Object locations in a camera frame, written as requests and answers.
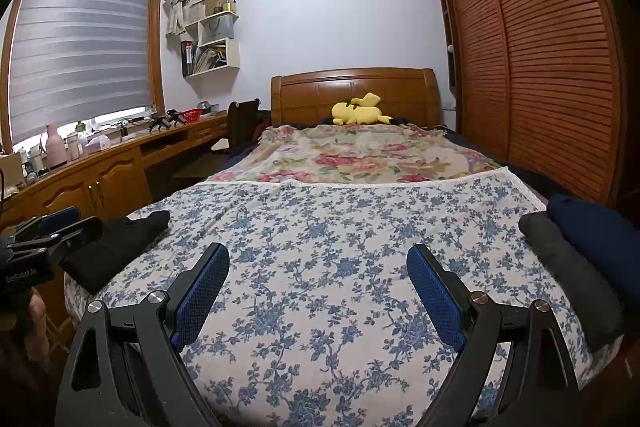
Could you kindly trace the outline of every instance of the floral blanket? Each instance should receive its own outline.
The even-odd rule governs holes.
[[[213,181],[394,183],[460,178],[498,168],[441,130],[415,125],[270,127],[260,145]]]
[[[506,168],[417,184],[204,182],[149,205],[170,233],[98,294],[110,307],[166,289],[207,245],[231,270],[198,340],[182,352],[216,415],[252,426],[410,426],[454,360],[406,273],[426,243],[469,289],[497,302],[548,301],[585,384],[615,355],[592,355],[564,292],[518,231],[542,204]],[[65,276],[66,305],[88,301]],[[488,407],[508,355],[498,346]]]

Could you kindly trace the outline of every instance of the louvered wardrobe door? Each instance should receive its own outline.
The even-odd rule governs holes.
[[[606,201],[618,143],[606,6],[598,0],[500,0],[500,6],[511,83],[509,161]]]
[[[509,136],[505,42],[497,0],[454,0],[460,35],[462,133],[505,160]]]

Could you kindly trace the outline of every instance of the wooden desk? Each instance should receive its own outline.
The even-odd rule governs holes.
[[[0,230],[68,206],[78,207],[82,217],[126,216],[152,203],[145,169],[225,136],[226,111],[169,130],[146,132],[69,162],[6,200]],[[69,327],[65,309],[62,270],[56,269],[55,279],[39,285],[38,291],[47,305],[50,338],[68,343],[75,330]]]

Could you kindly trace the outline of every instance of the folded navy blue cloth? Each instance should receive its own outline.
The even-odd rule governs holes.
[[[100,239],[67,255],[60,267],[95,295],[166,230],[169,217],[168,210],[156,210],[142,219],[109,219]]]
[[[640,309],[640,231],[615,210],[570,196],[551,196],[546,213],[625,306]]]

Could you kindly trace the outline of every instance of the pink vase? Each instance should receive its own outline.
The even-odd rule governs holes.
[[[55,124],[47,125],[47,135],[47,166],[53,169],[66,163],[65,141],[58,134],[58,126]]]

